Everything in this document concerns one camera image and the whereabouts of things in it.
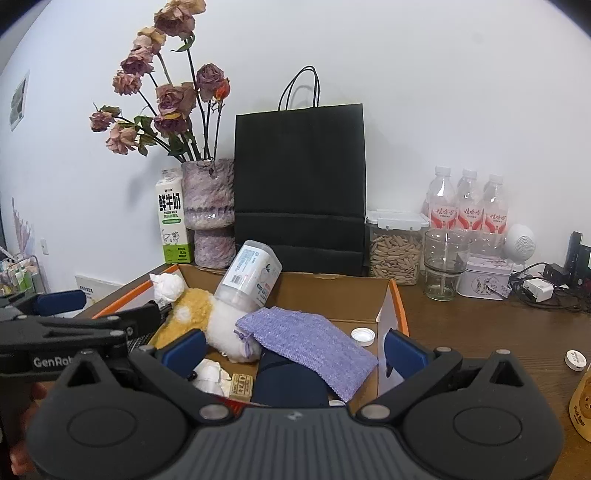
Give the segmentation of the left hand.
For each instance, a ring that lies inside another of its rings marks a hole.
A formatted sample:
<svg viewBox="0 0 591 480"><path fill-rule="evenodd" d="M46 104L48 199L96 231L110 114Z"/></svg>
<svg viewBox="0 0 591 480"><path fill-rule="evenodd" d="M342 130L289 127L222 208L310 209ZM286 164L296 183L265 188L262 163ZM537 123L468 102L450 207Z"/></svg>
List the left hand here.
<svg viewBox="0 0 591 480"><path fill-rule="evenodd" d="M43 383L1 381L1 478L23 479L34 471L25 436L39 403L47 396Z"/></svg>

